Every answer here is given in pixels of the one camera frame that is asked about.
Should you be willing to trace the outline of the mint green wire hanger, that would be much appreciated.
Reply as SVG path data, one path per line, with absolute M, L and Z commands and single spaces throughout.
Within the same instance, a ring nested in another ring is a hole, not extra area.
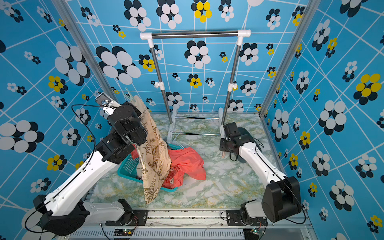
M 125 90 L 123 90 L 123 92 L 124 92 L 124 98 L 126 101 L 131 102 L 131 103 L 136 102 L 134 95 L 128 90 L 128 88 L 125 88 Z

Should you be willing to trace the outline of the beige compass print t-shirt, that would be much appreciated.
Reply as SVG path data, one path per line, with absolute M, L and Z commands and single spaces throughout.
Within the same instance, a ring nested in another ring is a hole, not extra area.
M 147 130 L 144 144 L 137 147 L 142 168 L 142 180 L 146 204 L 153 202 L 159 194 L 164 181 L 169 175 L 171 157 L 168 154 L 167 143 L 139 96 L 134 96 L 131 103 L 141 112 L 141 124 Z

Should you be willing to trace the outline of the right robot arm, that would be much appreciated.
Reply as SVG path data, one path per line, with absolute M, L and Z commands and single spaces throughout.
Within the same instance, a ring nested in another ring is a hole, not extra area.
M 245 128 L 236 123 L 223 126 L 224 136 L 220 151 L 236 156 L 236 161 L 247 163 L 257 174 L 265 191 L 261 200 L 252 200 L 241 205 L 240 220 L 252 225 L 260 218 L 275 223 L 303 211 L 300 184 L 295 177 L 287 177 L 262 153 L 261 145 Z

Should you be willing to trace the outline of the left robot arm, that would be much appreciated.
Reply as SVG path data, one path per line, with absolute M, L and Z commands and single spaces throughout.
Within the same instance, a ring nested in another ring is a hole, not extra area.
M 129 225 L 133 210 L 125 200 L 109 204 L 92 204 L 83 198 L 110 170 L 121 164 L 136 147 L 147 140 L 141 123 L 141 112 L 131 103 L 110 103 L 104 110 L 115 129 L 104 137 L 90 157 L 61 186 L 48 195 L 38 195 L 33 203 L 41 214 L 37 226 L 41 233 L 67 236 L 84 224 L 112 222 Z

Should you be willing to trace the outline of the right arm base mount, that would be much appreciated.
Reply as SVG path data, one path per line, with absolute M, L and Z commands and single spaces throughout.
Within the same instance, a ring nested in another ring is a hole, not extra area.
M 266 227 L 268 221 L 263 217 L 250 217 L 243 210 L 226 210 L 221 214 L 221 218 L 230 227 Z

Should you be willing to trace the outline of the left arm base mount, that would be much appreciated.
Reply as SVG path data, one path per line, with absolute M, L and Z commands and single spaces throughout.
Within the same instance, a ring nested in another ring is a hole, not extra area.
M 117 221 L 106 221 L 106 226 L 145 226 L 148 210 L 132 210 L 124 213 Z

